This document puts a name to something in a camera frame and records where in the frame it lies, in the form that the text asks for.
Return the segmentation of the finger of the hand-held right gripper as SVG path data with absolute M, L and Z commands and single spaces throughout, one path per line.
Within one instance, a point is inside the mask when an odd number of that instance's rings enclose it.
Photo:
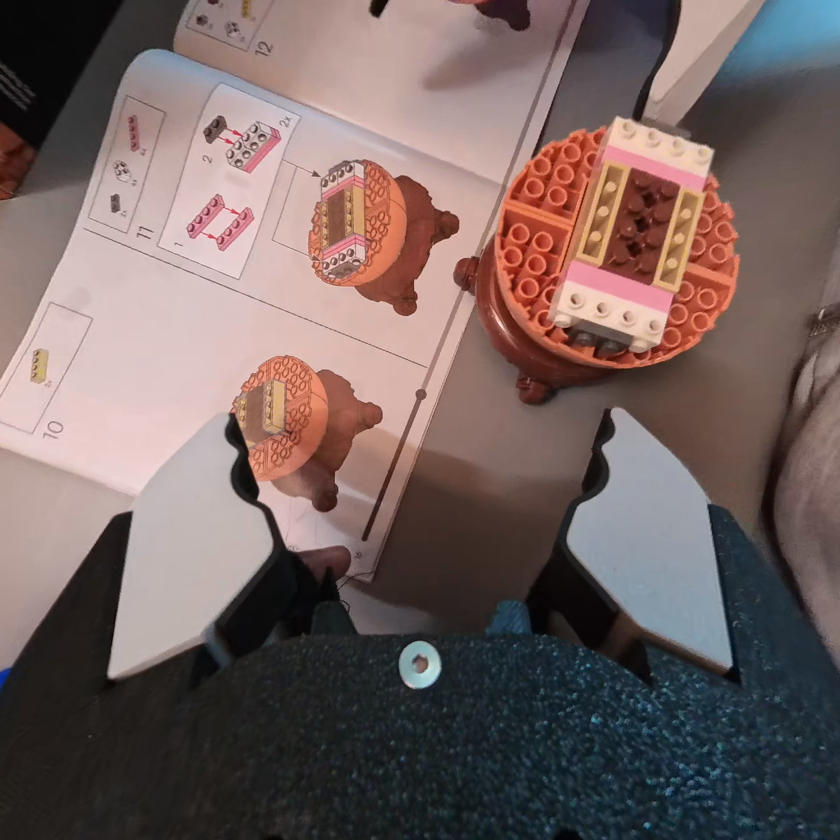
M 637 97 L 637 121 L 675 127 L 687 115 L 764 1 L 672 1 L 663 46 Z

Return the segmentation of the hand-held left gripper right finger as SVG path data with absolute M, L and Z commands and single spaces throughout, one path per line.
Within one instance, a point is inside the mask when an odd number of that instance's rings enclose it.
M 528 593 L 534 632 L 568 626 L 628 661 L 652 644 L 722 676 L 735 662 L 711 529 L 693 475 L 622 408 L 606 409 L 581 493 Z

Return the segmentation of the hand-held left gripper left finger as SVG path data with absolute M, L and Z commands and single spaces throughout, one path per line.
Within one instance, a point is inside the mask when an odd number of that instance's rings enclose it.
M 337 592 L 284 543 L 258 499 L 233 414 L 218 414 L 133 504 L 108 677 L 122 680 L 202 645 L 218 667 L 299 635 Z

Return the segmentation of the pink brick plate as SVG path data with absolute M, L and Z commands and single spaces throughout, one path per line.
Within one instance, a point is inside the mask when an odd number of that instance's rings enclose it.
M 605 161 L 611 161 L 621 165 L 626 165 L 632 169 L 638 169 L 647 172 L 658 178 L 674 182 L 680 186 L 685 186 L 696 192 L 703 192 L 705 189 L 706 179 L 702 179 L 696 175 L 691 175 L 683 172 L 680 169 L 672 168 L 659 160 L 652 160 L 639 154 L 616 150 L 610 154 L 606 154 L 601 147 L 596 156 L 596 163 L 601 164 Z
M 617 275 L 578 259 L 572 260 L 567 265 L 565 279 L 614 298 L 661 312 L 669 311 L 675 294 L 671 290 Z

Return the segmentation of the tan brick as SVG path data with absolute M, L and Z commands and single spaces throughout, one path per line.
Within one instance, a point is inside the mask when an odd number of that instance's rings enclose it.
M 706 194 L 681 186 L 675 209 L 668 222 L 652 286 L 677 293 L 691 248 L 696 237 L 697 223 L 703 210 Z
M 574 223 L 562 274 L 576 260 L 595 267 L 602 265 L 630 169 L 614 161 L 604 161 L 593 169 Z

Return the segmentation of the round orange lego pot build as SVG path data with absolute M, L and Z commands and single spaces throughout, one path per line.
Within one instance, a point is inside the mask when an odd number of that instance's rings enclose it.
M 596 300 L 617 298 L 567 281 L 561 273 L 608 127 L 594 132 L 582 129 L 545 146 L 511 185 L 494 240 L 500 288 L 513 317 L 538 339 L 569 348 L 569 332 L 553 326 L 551 320 L 553 300 L 562 288 L 586 291 Z M 628 371 L 670 360 L 714 328 L 731 302 L 740 268 L 734 212 L 720 199 L 719 186 L 710 171 L 696 237 L 661 344 L 647 359 L 630 364 L 596 359 L 591 348 L 584 348 L 583 355 Z M 599 267 L 652 285 L 680 187 L 631 168 Z M 596 333 L 618 333 L 606 325 L 585 326 Z

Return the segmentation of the grey desk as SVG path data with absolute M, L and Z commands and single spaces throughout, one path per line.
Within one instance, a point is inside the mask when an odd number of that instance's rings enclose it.
M 124 2 L 17 197 L 2 202 L 2 372 L 81 209 L 119 79 L 172 43 L 182 3 Z M 591 2 L 541 141 L 626 114 L 667 3 Z M 602 409 L 622 406 L 764 545 L 762 503 L 791 375 L 838 229 L 838 2 L 767 2 L 686 125 L 717 148 L 741 276 L 729 312 L 677 360 L 515 396 L 473 313 L 372 584 L 342 588 L 363 633 L 477 631 L 524 596 L 580 488 Z M 2 449 L 2 668 L 14 663 L 130 498 Z

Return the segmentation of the person's left hand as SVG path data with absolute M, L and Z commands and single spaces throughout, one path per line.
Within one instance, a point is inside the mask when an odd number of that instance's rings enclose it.
M 305 550 L 297 554 L 319 584 L 329 571 L 335 580 L 342 579 L 349 572 L 352 562 L 351 552 L 342 545 Z

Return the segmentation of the open building instruction booklet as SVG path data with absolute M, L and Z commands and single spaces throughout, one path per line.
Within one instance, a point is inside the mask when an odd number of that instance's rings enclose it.
M 266 362 L 332 371 L 383 419 L 293 549 L 370 580 L 473 304 L 454 285 L 529 158 L 588 2 L 190 2 L 126 70 L 70 236 L 2 377 L 2 446 L 113 489 Z

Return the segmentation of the dark building set box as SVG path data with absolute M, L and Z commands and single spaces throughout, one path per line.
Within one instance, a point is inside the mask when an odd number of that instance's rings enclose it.
M 121 1 L 1 2 L 1 199 L 14 197 Z

